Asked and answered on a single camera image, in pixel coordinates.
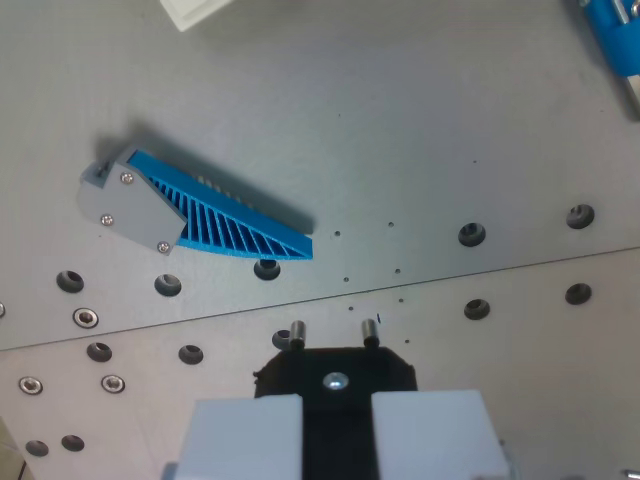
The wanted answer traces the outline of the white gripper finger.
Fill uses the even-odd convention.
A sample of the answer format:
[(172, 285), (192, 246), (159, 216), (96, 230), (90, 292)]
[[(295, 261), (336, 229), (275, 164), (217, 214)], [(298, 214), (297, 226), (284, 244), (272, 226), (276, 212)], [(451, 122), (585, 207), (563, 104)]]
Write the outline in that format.
[(372, 395), (381, 479), (509, 479), (506, 460), (477, 390)]
[(301, 479), (303, 400), (296, 394), (195, 404), (177, 479)]

